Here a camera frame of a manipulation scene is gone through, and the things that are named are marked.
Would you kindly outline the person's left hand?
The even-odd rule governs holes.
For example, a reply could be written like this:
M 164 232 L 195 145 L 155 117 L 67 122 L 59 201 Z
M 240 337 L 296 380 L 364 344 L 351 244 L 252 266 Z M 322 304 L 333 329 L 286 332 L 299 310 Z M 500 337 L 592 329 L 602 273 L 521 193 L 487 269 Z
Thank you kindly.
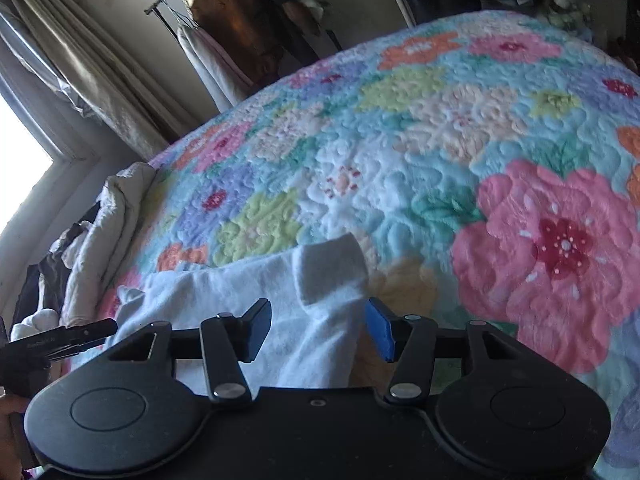
M 28 405 L 26 399 L 14 394 L 2 393 L 0 398 L 0 474 L 2 480 L 22 480 L 23 468 L 18 456 L 10 416 L 24 414 Z

